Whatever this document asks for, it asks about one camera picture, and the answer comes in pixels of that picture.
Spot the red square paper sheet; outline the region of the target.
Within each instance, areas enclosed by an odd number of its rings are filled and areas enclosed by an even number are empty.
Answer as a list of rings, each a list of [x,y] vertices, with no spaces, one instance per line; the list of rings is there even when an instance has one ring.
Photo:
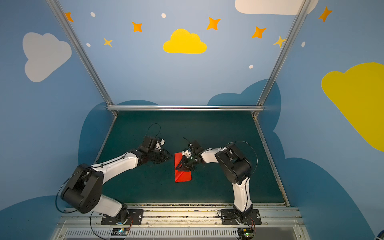
[[[176,168],[181,162],[183,155],[181,153],[175,153],[174,157],[175,157],[174,165]],[[191,172],[181,172],[181,171],[175,170],[175,183],[189,182],[191,180],[192,180]]]

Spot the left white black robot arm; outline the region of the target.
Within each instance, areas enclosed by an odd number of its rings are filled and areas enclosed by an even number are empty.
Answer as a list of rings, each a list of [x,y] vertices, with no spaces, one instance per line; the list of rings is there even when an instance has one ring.
[[[116,225],[124,225],[129,219],[126,204],[103,195],[103,185],[112,178],[147,162],[160,164],[172,155],[165,149],[149,152],[131,150],[112,160],[95,164],[79,165],[61,191],[61,199],[82,214],[101,213],[111,217]]]

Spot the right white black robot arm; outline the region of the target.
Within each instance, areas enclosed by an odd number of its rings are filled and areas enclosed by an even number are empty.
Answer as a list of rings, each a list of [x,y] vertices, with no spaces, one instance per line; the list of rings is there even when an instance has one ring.
[[[219,218],[228,222],[237,221],[240,224],[252,223],[254,210],[250,195],[252,164],[235,143],[229,143],[222,148],[203,149],[198,142],[194,141],[181,154],[182,158],[175,166],[176,171],[192,172],[200,163],[216,163],[220,165],[226,178],[232,183],[233,209],[219,211]]]

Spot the left green circuit board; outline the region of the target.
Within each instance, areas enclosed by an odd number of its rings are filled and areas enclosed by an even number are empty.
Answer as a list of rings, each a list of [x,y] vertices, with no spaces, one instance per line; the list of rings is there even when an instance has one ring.
[[[113,228],[111,236],[127,236],[130,232],[129,228]]]

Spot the green circuit board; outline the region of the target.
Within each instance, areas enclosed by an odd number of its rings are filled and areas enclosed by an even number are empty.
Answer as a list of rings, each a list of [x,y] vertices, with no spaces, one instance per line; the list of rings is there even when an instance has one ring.
[[[254,238],[254,230],[251,228],[238,228],[238,240],[252,240]]]
[[[127,236],[130,232],[129,228],[113,228],[111,236]]]

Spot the right green circuit board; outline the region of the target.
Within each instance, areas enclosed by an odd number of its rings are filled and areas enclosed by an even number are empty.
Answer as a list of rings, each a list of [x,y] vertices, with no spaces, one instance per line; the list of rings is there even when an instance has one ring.
[[[252,240],[254,238],[254,230],[251,228],[238,228],[238,240]]]

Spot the aluminium frame horizontal bar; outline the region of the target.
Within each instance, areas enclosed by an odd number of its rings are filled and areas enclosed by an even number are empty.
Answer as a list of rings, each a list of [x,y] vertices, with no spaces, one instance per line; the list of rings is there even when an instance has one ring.
[[[150,106],[107,105],[109,111],[239,111],[262,112],[263,106]]]

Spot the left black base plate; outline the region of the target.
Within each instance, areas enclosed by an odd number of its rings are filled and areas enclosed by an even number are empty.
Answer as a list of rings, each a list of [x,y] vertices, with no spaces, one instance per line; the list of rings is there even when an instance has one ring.
[[[103,215],[101,225],[111,226],[130,226],[130,225],[141,225],[143,219],[143,209],[127,209],[118,213],[115,217]]]

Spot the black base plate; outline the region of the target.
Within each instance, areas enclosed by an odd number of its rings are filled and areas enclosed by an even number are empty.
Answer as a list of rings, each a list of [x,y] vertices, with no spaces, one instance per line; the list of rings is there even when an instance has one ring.
[[[218,217],[223,225],[261,225],[261,215],[259,210],[248,209],[244,213],[240,213],[234,209],[222,209],[218,211]]]
[[[103,215],[101,225],[111,226],[130,226],[130,225],[141,225],[143,219],[143,209],[127,209],[118,213],[115,217]]]

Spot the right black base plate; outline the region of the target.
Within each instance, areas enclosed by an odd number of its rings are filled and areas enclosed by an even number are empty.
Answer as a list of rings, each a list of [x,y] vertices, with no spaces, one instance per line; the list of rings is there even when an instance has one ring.
[[[222,209],[218,211],[218,217],[223,225],[261,225],[261,215],[259,210],[248,209],[244,213],[240,213],[234,209]]]

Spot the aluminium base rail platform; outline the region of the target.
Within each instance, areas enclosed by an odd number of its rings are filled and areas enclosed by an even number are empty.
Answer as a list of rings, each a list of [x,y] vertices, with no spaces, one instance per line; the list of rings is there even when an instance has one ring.
[[[223,225],[218,211],[230,204],[129,204],[143,209],[141,225],[101,225],[102,214],[68,213],[63,215],[52,240],[237,240],[238,228],[254,230],[252,240],[310,239],[297,208],[283,204],[255,204],[261,225]],[[129,228],[125,236],[111,236],[113,228]]]

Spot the left aluminium frame post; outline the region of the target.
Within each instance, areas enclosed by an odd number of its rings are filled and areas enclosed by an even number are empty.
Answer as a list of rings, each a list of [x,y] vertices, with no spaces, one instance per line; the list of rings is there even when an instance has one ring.
[[[59,1],[56,0],[46,0],[47,4],[49,5],[50,9],[52,10],[53,14],[55,15],[56,19],[60,23],[62,29],[64,30],[65,34],[67,35],[68,39],[70,40],[72,46],[74,47],[75,51],[77,52],[80,60],[82,61],[85,69],[89,73],[91,79],[93,80],[94,84],[96,85],[98,91],[100,92],[101,96],[103,97],[104,101],[106,102],[107,106],[114,105],[110,95],[108,94],[108,91],[106,87],[104,86],[101,78],[99,77],[96,69],[94,68],[93,64],[91,63],[90,58],[88,57],[84,47],[82,46],[77,34],[75,33],[75,30],[71,26],[71,22],[66,17],[66,14],[60,4]]]

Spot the aluminium frame post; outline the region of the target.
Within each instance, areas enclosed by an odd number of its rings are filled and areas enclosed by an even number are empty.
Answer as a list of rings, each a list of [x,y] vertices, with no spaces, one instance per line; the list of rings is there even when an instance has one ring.
[[[49,5],[50,9],[52,10],[53,14],[55,15],[56,19],[60,23],[62,29],[64,30],[65,34],[67,35],[68,39],[70,40],[72,46],[74,47],[75,51],[77,52],[80,60],[82,61],[85,69],[89,73],[91,79],[93,80],[94,84],[96,85],[98,91],[100,92],[101,96],[103,97],[104,101],[106,102],[107,106],[114,105],[110,95],[108,94],[108,91],[106,87],[104,86],[101,78],[99,77],[96,69],[94,68],[93,64],[91,63],[90,58],[88,57],[84,47],[82,46],[77,34],[75,33],[75,30],[71,26],[71,22],[66,17],[66,14],[60,4],[59,1],[56,0],[46,0],[47,4]]]
[[[299,11],[293,21],[293,24],[288,32],[286,41],[284,42],[284,45],[282,46],[282,49],[279,53],[279,56],[277,58],[277,61],[274,65],[274,68],[271,72],[270,77],[267,80],[267,83],[265,84],[263,91],[261,93],[261,96],[259,97],[259,100],[257,102],[257,107],[260,107],[260,109],[257,109],[253,111],[252,116],[254,120],[257,119],[259,112],[261,112],[264,109],[264,104],[267,100],[267,97],[272,90],[272,87],[284,65],[285,60],[287,59],[287,56],[292,48],[292,45],[300,32],[300,29],[308,15],[308,9],[311,5],[311,0],[303,1],[301,6],[299,7]]]

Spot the right aluminium frame post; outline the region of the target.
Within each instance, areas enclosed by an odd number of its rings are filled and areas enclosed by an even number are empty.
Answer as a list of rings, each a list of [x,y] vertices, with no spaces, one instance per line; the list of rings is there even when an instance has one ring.
[[[308,9],[311,5],[311,0],[303,1],[301,6],[299,7],[299,11],[293,21],[293,24],[288,32],[286,41],[284,42],[284,45],[282,46],[282,49],[279,53],[279,56],[277,58],[277,61],[274,65],[274,68],[271,72],[270,77],[267,80],[267,83],[265,84],[263,91],[261,93],[261,96],[259,97],[259,100],[257,102],[257,107],[260,107],[260,109],[257,109],[253,111],[252,116],[254,120],[257,119],[259,112],[261,112],[264,109],[264,104],[267,100],[267,97],[272,90],[272,87],[284,65],[285,60],[287,59],[287,56],[292,48],[292,45],[300,32],[300,29],[308,15]]]

